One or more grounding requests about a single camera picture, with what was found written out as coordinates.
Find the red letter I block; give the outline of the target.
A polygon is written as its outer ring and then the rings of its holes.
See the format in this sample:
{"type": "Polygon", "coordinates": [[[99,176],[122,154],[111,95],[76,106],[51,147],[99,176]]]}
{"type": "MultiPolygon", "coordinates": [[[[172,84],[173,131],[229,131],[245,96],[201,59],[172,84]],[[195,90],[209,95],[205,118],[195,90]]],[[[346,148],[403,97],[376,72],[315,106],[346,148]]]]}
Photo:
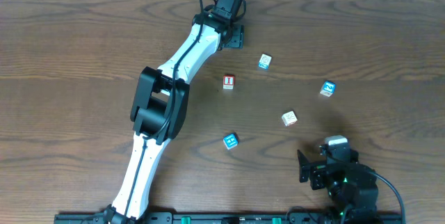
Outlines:
{"type": "Polygon", "coordinates": [[[223,77],[222,88],[226,89],[226,90],[233,90],[234,89],[234,82],[235,82],[235,76],[233,76],[233,75],[225,75],[223,77]]]}

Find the blue number 2 block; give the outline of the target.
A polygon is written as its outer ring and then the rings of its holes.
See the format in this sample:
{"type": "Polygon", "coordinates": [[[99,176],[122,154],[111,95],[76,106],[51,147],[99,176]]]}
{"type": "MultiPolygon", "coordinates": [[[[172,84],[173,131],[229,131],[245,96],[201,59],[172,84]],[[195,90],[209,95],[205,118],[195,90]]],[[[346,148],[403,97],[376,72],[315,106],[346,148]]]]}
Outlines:
{"type": "Polygon", "coordinates": [[[320,94],[326,97],[331,97],[336,89],[336,84],[331,81],[325,81],[321,87],[320,94]]]}

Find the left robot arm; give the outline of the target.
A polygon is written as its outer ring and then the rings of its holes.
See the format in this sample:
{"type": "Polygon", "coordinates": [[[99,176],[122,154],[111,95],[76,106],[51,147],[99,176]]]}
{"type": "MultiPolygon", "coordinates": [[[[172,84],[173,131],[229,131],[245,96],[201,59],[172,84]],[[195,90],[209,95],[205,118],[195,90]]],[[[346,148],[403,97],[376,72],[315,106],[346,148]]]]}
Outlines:
{"type": "Polygon", "coordinates": [[[234,10],[207,7],[193,18],[189,36],[168,61],[141,72],[130,113],[133,151],[121,189],[104,210],[105,223],[136,223],[143,217],[163,151],[184,123],[190,82],[219,49],[242,47],[241,18],[234,10]]]}

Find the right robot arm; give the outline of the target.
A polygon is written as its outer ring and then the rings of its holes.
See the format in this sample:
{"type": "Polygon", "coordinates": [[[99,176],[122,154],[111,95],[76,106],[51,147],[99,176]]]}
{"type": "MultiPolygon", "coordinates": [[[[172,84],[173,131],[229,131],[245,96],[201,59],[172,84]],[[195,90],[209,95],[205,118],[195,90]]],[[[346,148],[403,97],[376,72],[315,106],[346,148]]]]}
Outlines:
{"type": "Polygon", "coordinates": [[[298,151],[300,182],[310,182],[314,191],[327,190],[334,203],[332,220],[374,221],[378,187],[373,170],[358,163],[358,152],[349,147],[322,145],[321,153],[326,160],[310,162],[298,151]]]}

